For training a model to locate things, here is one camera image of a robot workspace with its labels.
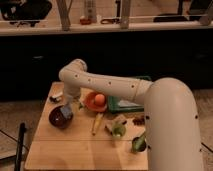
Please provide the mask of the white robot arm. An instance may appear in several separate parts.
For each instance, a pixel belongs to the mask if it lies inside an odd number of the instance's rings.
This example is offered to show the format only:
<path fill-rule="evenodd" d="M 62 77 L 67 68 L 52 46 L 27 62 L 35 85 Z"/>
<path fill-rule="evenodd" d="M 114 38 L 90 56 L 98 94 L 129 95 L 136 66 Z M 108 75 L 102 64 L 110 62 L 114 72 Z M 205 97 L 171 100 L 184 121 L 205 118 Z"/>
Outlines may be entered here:
<path fill-rule="evenodd" d="M 89 88 L 144 107 L 149 171 L 204 171 L 197 105 L 182 81 L 93 74 L 81 59 L 64 66 L 59 79 L 68 101 Z"/>

